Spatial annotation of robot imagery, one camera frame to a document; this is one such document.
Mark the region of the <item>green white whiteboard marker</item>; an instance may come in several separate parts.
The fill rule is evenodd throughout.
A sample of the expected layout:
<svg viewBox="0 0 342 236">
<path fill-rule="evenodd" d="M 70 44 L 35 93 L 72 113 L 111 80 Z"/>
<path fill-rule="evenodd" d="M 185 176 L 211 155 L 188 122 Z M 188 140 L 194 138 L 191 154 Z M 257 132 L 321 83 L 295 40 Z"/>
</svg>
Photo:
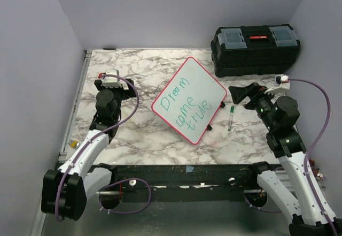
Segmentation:
<svg viewBox="0 0 342 236">
<path fill-rule="evenodd" d="M 230 108 L 230 117 L 229 117 L 229 121 L 228 121 L 228 131 L 231 131 L 232 128 L 232 122 L 233 122 L 233 118 L 234 118 L 234 110 L 235 107 L 232 105 Z"/>
</svg>

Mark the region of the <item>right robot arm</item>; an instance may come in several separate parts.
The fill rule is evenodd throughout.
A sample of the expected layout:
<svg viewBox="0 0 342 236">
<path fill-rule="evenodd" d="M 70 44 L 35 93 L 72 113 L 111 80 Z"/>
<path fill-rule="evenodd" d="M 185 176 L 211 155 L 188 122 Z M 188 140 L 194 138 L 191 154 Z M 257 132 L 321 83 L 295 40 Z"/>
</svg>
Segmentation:
<svg viewBox="0 0 342 236">
<path fill-rule="evenodd" d="M 294 127 L 300 116 L 297 101 L 287 95 L 273 101 L 270 89 L 255 82 L 246 87 L 230 86 L 229 91 L 235 105 L 250 99 L 244 108 L 256 111 L 267 128 L 267 144 L 293 190 L 284 186 L 267 162 L 249 166 L 247 185 L 266 191 L 286 218 L 291 235 L 341 235 L 341 219 L 326 201 L 310 166 L 308 151 Z"/>
</svg>

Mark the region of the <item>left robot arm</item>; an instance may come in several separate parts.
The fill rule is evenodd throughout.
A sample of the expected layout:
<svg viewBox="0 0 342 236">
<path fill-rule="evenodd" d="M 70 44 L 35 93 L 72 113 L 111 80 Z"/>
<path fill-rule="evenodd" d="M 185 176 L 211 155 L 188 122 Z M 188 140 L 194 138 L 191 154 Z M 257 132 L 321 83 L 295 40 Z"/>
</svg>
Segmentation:
<svg viewBox="0 0 342 236">
<path fill-rule="evenodd" d="M 132 79 L 101 73 L 94 82 L 96 113 L 86 139 L 77 151 L 57 169 L 49 169 L 43 177 L 41 211 L 53 214 L 57 221 L 78 220 L 83 214 L 87 200 L 104 187 L 114 190 L 118 176 L 108 166 L 92 164 L 111 143 L 120 125 L 128 121 L 122 117 L 122 101 L 138 99 Z"/>
</svg>

